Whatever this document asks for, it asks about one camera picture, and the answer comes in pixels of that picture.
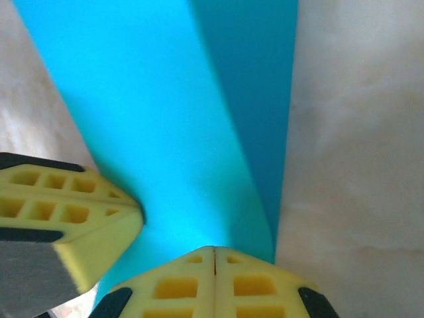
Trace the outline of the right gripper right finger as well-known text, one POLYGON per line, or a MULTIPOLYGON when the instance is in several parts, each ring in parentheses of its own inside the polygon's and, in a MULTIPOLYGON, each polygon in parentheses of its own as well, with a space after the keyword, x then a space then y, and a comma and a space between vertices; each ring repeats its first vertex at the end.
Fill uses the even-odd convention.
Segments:
POLYGON ((215 318, 340 318, 314 283, 231 248, 215 248, 215 278, 215 318))

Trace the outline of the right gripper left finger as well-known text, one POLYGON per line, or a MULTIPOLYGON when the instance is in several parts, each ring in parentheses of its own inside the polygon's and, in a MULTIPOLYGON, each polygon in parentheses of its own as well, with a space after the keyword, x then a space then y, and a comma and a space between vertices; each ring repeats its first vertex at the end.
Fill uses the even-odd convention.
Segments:
POLYGON ((88 318, 214 318, 215 248, 205 246, 115 286, 88 318))

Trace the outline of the blue paper sheet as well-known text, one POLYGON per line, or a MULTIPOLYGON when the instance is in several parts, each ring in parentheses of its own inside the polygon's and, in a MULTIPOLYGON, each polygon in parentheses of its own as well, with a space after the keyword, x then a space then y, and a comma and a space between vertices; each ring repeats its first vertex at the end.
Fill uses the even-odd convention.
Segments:
POLYGON ((101 280, 275 261, 298 0, 13 0, 97 167, 144 209, 101 280))

